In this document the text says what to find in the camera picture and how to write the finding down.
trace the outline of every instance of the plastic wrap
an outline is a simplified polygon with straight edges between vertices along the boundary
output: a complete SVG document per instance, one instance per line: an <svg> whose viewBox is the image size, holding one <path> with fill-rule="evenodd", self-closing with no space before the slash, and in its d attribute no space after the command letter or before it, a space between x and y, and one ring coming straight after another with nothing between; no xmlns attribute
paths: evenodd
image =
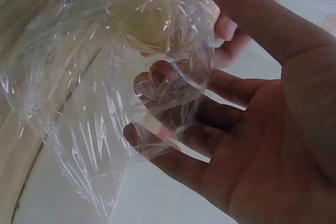
<svg viewBox="0 0 336 224"><path fill-rule="evenodd" d="M193 122L211 72L218 9L211 0L57 3L41 9L8 51L0 87L20 120L43 137L63 174L107 221L125 167L139 160L123 128L134 122L160 135L162 142L151 143L148 132L136 127L135 148L151 158ZM158 59L176 71L159 85L150 75L135 83ZM196 82L181 81L179 62ZM177 106L178 115L167 114L178 122L176 130L162 130L155 117Z"/></svg>

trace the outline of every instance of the white surface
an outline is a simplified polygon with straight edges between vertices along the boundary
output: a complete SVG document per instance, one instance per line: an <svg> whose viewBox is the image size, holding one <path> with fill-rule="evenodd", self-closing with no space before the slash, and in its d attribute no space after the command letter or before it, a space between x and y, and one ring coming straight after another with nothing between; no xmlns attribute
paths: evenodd
<svg viewBox="0 0 336 224"><path fill-rule="evenodd" d="M336 0L282 0L315 24L336 12ZM228 72L240 77L273 79L280 67L259 46ZM20 201L15 224L100 224L94 209L62 177L55 161L42 152ZM233 223L218 209L149 163L130 167L124 177L113 224Z"/></svg>

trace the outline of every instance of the hand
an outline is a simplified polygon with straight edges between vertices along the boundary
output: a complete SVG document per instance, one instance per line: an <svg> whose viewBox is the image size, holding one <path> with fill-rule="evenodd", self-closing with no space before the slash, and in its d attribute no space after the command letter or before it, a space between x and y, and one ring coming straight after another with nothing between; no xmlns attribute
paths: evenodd
<svg viewBox="0 0 336 224"><path fill-rule="evenodd" d="M151 162L241 224L336 223L335 38L272 0L214 1L282 65L281 80L214 70L208 88L247 109L203 97L181 141L210 162L174 148ZM158 85L173 69L155 65ZM173 131L178 110L157 118ZM124 136L136 141L133 125Z"/></svg>
<svg viewBox="0 0 336 224"><path fill-rule="evenodd" d="M215 24L215 33L226 40L220 48L215 49L213 63L215 67L228 67L251 41L251 38L239 29L224 11L221 12Z"/></svg>

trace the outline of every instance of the fingernail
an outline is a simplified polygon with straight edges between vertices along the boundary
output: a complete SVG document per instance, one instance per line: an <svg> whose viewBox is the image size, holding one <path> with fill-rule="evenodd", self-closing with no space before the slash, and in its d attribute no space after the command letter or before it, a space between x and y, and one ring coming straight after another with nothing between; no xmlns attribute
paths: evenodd
<svg viewBox="0 0 336 224"><path fill-rule="evenodd" d="M149 57L149 56L152 56L153 54L150 54L148 52L140 52L141 56L143 57Z"/></svg>
<svg viewBox="0 0 336 224"><path fill-rule="evenodd" d="M226 41L231 41L238 27L237 24L225 17L218 23L218 25L219 27L217 30L220 38Z"/></svg>

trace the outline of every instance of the wrinkled plastic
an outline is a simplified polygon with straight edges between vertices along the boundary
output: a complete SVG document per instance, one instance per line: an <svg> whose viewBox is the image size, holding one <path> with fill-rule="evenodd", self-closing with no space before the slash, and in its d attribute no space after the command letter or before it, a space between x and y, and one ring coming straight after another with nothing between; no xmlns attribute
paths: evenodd
<svg viewBox="0 0 336 224"><path fill-rule="evenodd" d="M8 51L1 88L107 221L124 169L140 158L123 128L135 123L134 147L152 158L193 123L211 72L218 9L211 0L57 3L44 8ZM150 75L145 84L135 83L158 59L176 71L159 84ZM181 80L181 62L195 82ZM166 113L172 108L179 113ZM163 114L173 122L170 131L155 119ZM151 133L162 141L151 142Z"/></svg>

